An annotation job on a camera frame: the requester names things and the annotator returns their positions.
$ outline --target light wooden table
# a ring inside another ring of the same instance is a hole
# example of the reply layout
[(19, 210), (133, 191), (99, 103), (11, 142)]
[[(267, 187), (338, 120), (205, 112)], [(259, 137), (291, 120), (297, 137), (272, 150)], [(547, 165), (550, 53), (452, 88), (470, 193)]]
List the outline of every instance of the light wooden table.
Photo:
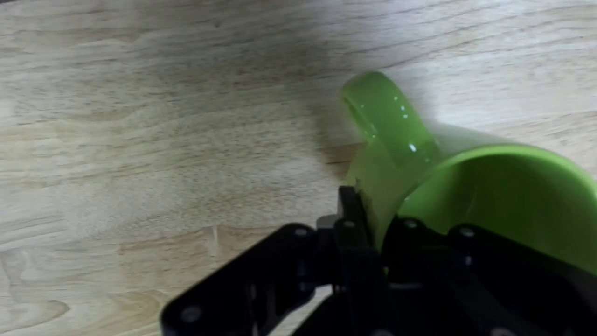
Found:
[(366, 70), (597, 176), (595, 56), (582, 0), (2, 2), (0, 331), (159, 335), (174, 295), (332, 213)]

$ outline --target green cup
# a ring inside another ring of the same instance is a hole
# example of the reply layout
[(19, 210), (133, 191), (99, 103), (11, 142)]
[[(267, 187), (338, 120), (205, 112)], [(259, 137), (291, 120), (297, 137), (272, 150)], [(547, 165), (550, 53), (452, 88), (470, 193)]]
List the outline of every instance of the green cup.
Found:
[(541, 148), (468, 129), (422, 124), (381, 73), (342, 90), (364, 148), (347, 183), (360, 191), (375, 247), (394, 215), (446, 234), (476, 224), (597, 275), (592, 178)]

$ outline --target black plastic part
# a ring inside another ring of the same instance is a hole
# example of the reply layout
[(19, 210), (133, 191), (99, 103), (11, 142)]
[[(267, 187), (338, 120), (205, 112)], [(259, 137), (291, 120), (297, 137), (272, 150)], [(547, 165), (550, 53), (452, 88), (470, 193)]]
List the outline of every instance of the black plastic part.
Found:
[(595, 277), (478, 226), (457, 226), (448, 241), (521, 318), (554, 335), (597, 335)]
[(162, 312), (164, 335), (267, 335), (312, 299), (325, 275), (314, 275), (319, 249), (327, 247), (312, 228), (280, 228), (170, 303)]
[(403, 322), (394, 307), (383, 260), (371, 247), (362, 202), (355, 189), (340, 189), (340, 204), (343, 219), (334, 226), (334, 241), (342, 266), (340, 286), (347, 294), (353, 331), (358, 336), (403, 335)]
[(351, 187), (338, 219), (282, 226), (172, 301), (164, 335), (269, 335), (328, 284), (295, 336), (597, 335), (593, 275), (476, 226), (440, 236), (416, 219), (394, 219), (379, 254)]

